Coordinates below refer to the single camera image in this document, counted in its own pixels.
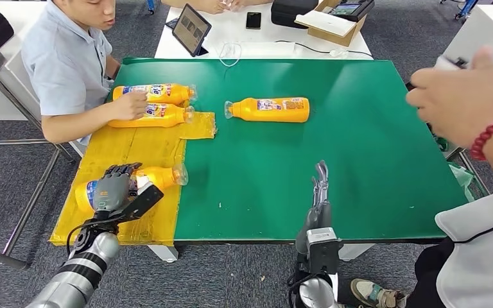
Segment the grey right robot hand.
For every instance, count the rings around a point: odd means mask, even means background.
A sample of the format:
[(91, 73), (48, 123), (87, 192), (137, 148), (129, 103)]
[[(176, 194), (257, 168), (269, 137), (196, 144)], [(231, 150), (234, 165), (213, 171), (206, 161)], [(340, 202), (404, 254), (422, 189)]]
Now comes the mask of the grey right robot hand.
[(329, 171), (325, 160), (315, 165), (318, 177), (311, 178), (313, 183), (313, 202), (309, 208), (302, 228), (295, 240), (296, 251), (307, 254), (307, 231), (331, 226), (331, 204), (328, 199)]

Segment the person's left hand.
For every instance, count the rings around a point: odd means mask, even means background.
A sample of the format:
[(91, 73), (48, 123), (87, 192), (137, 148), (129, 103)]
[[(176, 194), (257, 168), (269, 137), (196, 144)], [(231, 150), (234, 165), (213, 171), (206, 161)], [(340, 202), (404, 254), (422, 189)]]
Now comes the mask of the person's left hand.
[(455, 71), (425, 68), (411, 77), (406, 101), (433, 131), (470, 147), (493, 124), (493, 56), (489, 47), (474, 55), (471, 67)]

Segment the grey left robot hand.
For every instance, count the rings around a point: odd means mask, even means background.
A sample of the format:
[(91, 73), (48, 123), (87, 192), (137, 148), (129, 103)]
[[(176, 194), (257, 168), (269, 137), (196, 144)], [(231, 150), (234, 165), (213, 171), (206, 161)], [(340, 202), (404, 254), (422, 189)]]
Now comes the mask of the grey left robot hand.
[(128, 198), (131, 175), (141, 166), (141, 162), (110, 166), (98, 180), (93, 196), (94, 211), (120, 209)]

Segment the person's right hand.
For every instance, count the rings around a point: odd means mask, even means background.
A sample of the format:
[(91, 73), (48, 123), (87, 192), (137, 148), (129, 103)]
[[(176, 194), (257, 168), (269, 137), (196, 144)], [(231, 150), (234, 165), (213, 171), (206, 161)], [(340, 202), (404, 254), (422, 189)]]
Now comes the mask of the person's right hand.
[(136, 120), (144, 115), (148, 105), (147, 93), (133, 91), (113, 101), (115, 120)]

